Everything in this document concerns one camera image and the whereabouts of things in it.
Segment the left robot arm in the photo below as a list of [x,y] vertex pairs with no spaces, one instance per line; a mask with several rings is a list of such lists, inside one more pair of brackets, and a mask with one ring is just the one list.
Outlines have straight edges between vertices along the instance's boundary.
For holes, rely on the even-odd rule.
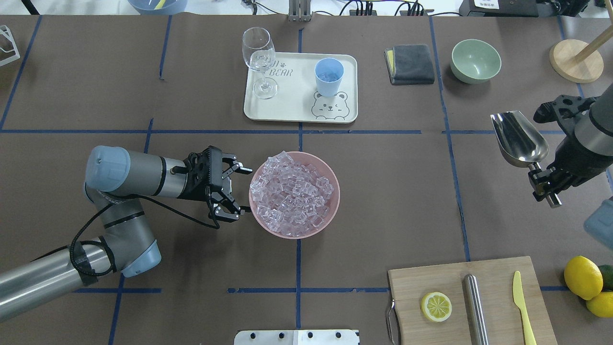
[[248,206],[232,196],[231,175],[251,174],[236,155],[214,146],[185,159],[97,146],[83,192],[97,212],[65,247],[1,275],[0,317],[9,320],[66,293],[120,272],[134,277],[160,264],[161,253],[141,201],[156,197],[204,202],[211,229],[237,221]]

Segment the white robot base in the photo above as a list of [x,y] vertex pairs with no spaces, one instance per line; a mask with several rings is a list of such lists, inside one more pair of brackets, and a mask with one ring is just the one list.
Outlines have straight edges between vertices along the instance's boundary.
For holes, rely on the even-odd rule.
[[358,330],[243,330],[236,334],[235,345],[359,345]]

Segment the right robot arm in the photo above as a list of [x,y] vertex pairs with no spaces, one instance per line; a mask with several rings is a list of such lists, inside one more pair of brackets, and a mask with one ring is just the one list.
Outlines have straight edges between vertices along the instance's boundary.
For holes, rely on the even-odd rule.
[[536,201],[553,197],[571,186],[580,186],[603,173],[613,161],[613,86],[602,96],[583,98],[561,95],[543,103],[534,121],[556,121],[566,137],[545,170],[528,173]]

